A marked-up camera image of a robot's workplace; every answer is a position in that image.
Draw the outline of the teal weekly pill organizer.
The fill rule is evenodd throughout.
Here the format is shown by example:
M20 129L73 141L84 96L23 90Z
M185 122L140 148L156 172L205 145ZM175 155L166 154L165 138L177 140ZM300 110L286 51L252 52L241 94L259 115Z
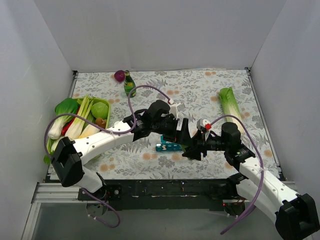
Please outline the teal weekly pill organizer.
M182 152L182 147L177 143L172 143L164 140L164 137L160 137L160 143L156 143L155 150L157 152Z

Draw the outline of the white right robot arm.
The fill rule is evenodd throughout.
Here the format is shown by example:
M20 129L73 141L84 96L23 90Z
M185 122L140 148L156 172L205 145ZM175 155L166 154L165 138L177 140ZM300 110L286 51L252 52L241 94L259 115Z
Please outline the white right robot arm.
M232 199L243 197L250 205L237 217L239 222L254 209L260 209L274 223L284 240L303 240L319 231L320 221L314 199L309 194L299 194L286 186L271 172L263 168L261 160L241 141L241 133L233 122L225 122L221 135L211 135L208 121L197 126L190 136L188 123L181 126L183 156L201 160L208 151L223 151L227 162L238 171L238 179L226 186Z

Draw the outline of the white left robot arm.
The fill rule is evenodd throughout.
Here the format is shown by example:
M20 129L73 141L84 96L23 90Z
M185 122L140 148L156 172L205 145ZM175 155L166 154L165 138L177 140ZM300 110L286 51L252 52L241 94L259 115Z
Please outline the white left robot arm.
M94 157L146 138L150 133L162 135L167 142L192 146L188 119L182 119L181 129L178 129L178 114L184 108L183 103L168 104L157 100L148 109L137 110L98 133L76 140L62 138L51 161L61 185L65 188L79 186L86 189L95 200L101 200L107 193L103 178L85 168L85 164Z

